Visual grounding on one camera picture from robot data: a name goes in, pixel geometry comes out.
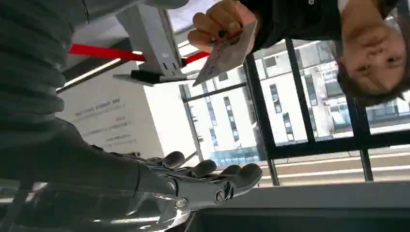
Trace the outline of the person's hand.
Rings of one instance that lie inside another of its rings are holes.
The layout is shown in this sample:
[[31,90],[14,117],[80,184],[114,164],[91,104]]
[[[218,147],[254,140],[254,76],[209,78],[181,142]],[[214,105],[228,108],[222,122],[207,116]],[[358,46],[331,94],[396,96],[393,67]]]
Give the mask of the person's hand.
[[222,0],[205,13],[198,12],[192,18],[194,30],[188,33],[188,41],[200,51],[211,52],[214,46],[239,36],[243,28],[254,23],[258,32],[260,19],[238,0]]

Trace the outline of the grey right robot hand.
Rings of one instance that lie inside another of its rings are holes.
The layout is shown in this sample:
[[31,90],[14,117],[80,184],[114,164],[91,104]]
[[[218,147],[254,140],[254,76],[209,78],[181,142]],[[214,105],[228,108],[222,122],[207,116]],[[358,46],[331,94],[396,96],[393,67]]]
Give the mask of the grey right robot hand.
[[215,174],[211,160],[173,169],[164,160],[106,152],[74,125],[0,126],[0,229],[3,232],[156,232],[193,211],[249,192],[254,163]]

